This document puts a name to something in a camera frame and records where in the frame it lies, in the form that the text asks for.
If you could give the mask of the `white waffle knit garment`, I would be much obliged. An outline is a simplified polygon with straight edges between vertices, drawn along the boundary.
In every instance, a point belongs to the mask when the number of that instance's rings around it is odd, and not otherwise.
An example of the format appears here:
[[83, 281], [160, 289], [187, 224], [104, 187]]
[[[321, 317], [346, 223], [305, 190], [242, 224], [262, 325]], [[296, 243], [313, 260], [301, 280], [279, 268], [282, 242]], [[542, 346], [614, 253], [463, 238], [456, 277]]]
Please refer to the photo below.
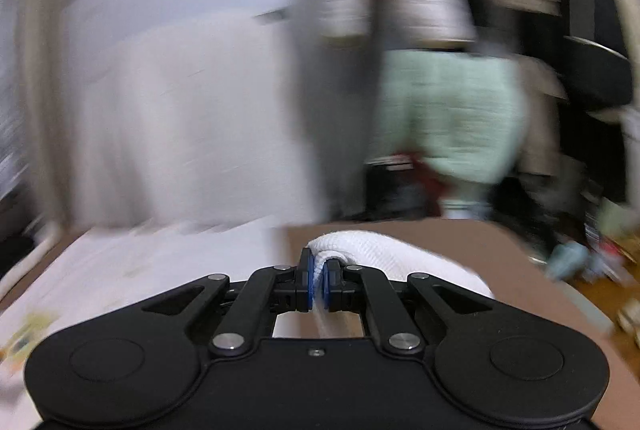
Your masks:
[[[394, 281], [425, 272], [474, 293], [491, 290], [474, 271], [438, 254], [371, 231], [343, 230], [307, 242], [320, 269], [329, 258], [382, 270]], [[284, 239], [259, 219], [229, 230], [91, 230], [62, 252], [1, 313], [1, 425], [32, 429], [40, 418], [23, 377], [26, 358], [43, 338], [131, 303], [220, 272], [244, 281], [285, 262]]]

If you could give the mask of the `cream draped blanket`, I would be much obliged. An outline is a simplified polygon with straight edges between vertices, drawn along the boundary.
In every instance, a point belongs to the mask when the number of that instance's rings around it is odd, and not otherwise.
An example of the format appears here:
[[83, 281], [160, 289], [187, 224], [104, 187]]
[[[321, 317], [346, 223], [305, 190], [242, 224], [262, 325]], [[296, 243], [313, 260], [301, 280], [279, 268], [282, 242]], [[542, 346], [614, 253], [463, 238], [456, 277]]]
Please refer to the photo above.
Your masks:
[[288, 33], [245, 12], [115, 48], [81, 102], [75, 170], [87, 227], [304, 224], [326, 211]]

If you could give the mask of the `green fleece garment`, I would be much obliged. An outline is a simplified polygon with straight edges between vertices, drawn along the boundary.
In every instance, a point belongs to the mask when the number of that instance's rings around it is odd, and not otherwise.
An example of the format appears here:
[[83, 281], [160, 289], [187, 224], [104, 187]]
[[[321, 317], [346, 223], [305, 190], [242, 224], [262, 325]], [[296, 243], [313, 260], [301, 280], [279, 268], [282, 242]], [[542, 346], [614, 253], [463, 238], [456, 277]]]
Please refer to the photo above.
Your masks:
[[390, 50], [383, 61], [369, 156], [413, 153], [444, 177], [495, 184], [520, 150], [526, 114], [512, 60]]

